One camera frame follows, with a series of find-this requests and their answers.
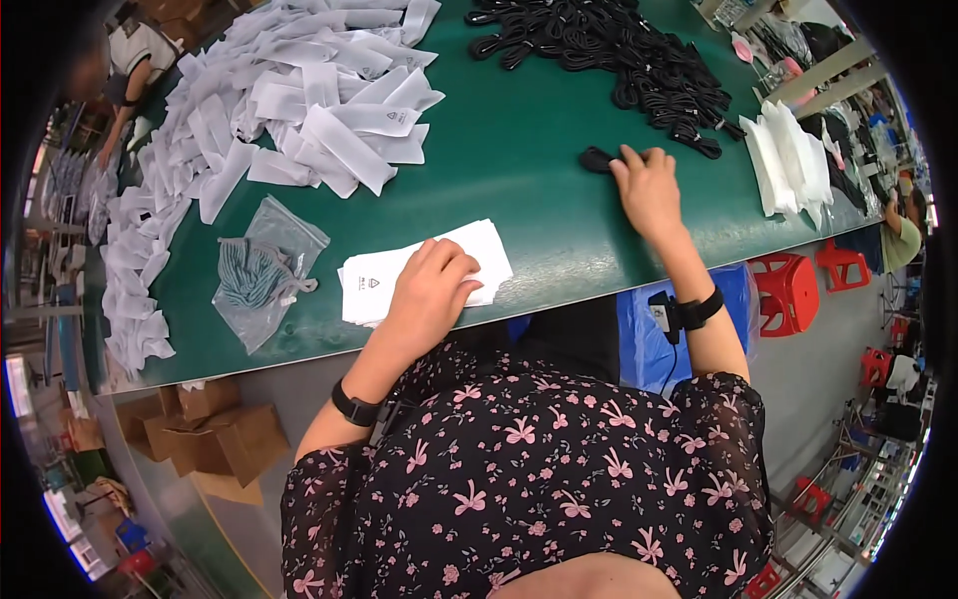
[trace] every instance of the black wrist strap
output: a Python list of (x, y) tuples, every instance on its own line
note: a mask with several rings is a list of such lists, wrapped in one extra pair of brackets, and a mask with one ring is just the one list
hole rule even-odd
[(716, 290), (704, 302), (694, 300), (685, 304), (676, 304), (678, 310), (679, 322), (686, 331), (694, 331), (705, 326), (705, 321), (711, 318), (721, 310), (725, 305), (725, 298), (722, 297), (721, 290), (716, 286)]
[(366, 403), (359, 398), (347, 397), (343, 392), (343, 380), (340, 379), (332, 386), (332, 404), (336, 406), (346, 420), (356, 426), (372, 426), (376, 422), (376, 416), (379, 413), (381, 405), (379, 403)]

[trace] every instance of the workbench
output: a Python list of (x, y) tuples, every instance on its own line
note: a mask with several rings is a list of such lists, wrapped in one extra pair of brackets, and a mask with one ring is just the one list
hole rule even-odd
[[(497, 58), (473, 61), (470, 39), (496, 31), (471, 28), (468, 0), (446, 0), (421, 49), (439, 57), (426, 69), (446, 98), (427, 110), (431, 125), (424, 165), (401, 165), (382, 197), (361, 187), (348, 200), (326, 186), (282, 187), (240, 181), (212, 225), (191, 207), (172, 241), (171, 258), (150, 288), (170, 326), (176, 355), (150, 357), (130, 381), (105, 351), (108, 322), (100, 298), (105, 284), (99, 252), (87, 262), (84, 352), (91, 388), (109, 393), (228, 375), (356, 350), (370, 329), (343, 322), (336, 269), (352, 255), (404, 247), (478, 219), (499, 231), (515, 276), (495, 303), (463, 312), (469, 326), (561, 306), (660, 281), (657, 257), (632, 230), (612, 177), (582, 169), (578, 154), (595, 145), (615, 152), (661, 146), (675, 156), (682, 216), (705, 264), (726, 265), (823, 237), (803, 213), (766, 218), (745, 143), (717, 132), (722, 157), (709, 160), (646, 125), (635, 110), (609, 100), (615, 76), (568, 73), (553, 60), (527, 58), (507, 72)], [(644, 0), (642, 14), (658, 29), (693, 41), (733, 102), (729, 114), (759, 112), (752, 68), (739, 61), (726, 32), (709, 28), (684, 0)], [(164, 97), (175, 80), (153, 90), (143, 114), (161, 122)], [(268, 147), (264, 135), (260, 141)], [(121, 173), (121, 185), (125, 180)], [(217, 237), (240, 237), (260, 201), (272, 194), (291, 212), (331, 237), (310, 276), (313, 293), (300, 293), (279, 331), (252, 356), (211, 304), (219, 279)], [(834, 219), (825, 236), (866, 224), (852, 211)]]

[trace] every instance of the black dress with pink flowers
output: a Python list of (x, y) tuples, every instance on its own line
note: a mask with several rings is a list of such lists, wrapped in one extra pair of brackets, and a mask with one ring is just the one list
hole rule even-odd
[(304, 456), (283, 497), (290, 599), (486, 597), (608, 551), (658, 567), (682, 597), (733, 597), (772, 544), (762, 400), (738, 376), (670, 400), (451, 343), (397, 383), (378, 449)]

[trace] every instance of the red stool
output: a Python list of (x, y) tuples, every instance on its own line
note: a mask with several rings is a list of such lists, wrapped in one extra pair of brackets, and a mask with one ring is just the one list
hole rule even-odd
[(865, 350), (865, 353), (861, 355), (861, 365), (865, 367), (865, 374), (861, 378), (861, 385), (863, 387), (884, 386), (885, 381), (888, 380), (888, 369), (892, 365), (893, 358), (894, 356), (888, 352), (883, 352), (882, 350), (877, 350), (872, 347)]
[[(784, 337), (808, 329), (818, 314), (818, 282), (811, 260), (798, 254), (769, 254), (749, 261), (764, 265), (765, 272), (753, 272), (759, 298), (760, 312), (768, 319), (759, 334), (763, 337)], [(772, 269), (772, 265), (783, 263)], [(775, 316), (782, 315), (777, 329), (768, 329)]]
[(752, 582), (748, 583), (748, 586), (745, 587), (745, 596), (748, 597), (748, 599), (762, 599), (781, 582), (782, 577), (779, 576), (779, 573), (775, 571), (775, 568), (772, 567), (771, 562), (769, 562), (765, 564), (761, 572), (756, 574)]
[(908, 335), (908, 319), (896, 316), (895, 321), (892, 322), (892, 347), (900, 347), (906, 335)]
[[(872, 282), (872, 271), (865, 264), (865, 257), (851, 249), (838, 249), (834, 239), (829, 239), (825, 242), (824, 249), (815, 252), (815, 263), (829, 271), (829, 279), (832, 281), (829, 293), (865, 287)], [(848, 275), (854, 265), (858, 266), (861, 280), (849, 283)]]
[(817, 522), (822, 516), (822, 512), (832, 501), (832, 496), (822, 490), (821, 487), (811, 482), (807, 476), (799, 476), (795, 479), (795, 485), (798, 492), (802, 493), (798, 499), (792, 503), (792, 506), (809, 515), (809, 520)]

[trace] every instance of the blue plastic sheet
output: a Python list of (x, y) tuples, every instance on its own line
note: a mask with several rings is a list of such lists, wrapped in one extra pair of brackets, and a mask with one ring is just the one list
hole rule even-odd
[[(759, 293), (755, 279), (746, 263), (720, 266), (709, 271), (725, 298), (725, 307), (732, 316), (739, 341), (749, 360), (754, 357), (755, 341), (759, 336)], [(655, 323), (649, 311), (649, 298), (661, 290), (675, 295), (671, 281), (653, 283), (619, 293), (619, 358), (622, 382), (631, 387), (658, 393), (692, 375), (688, 346), (683, 331), (675, 346), (677, 362), (672, 369), (673, 349), (665, 334)]]

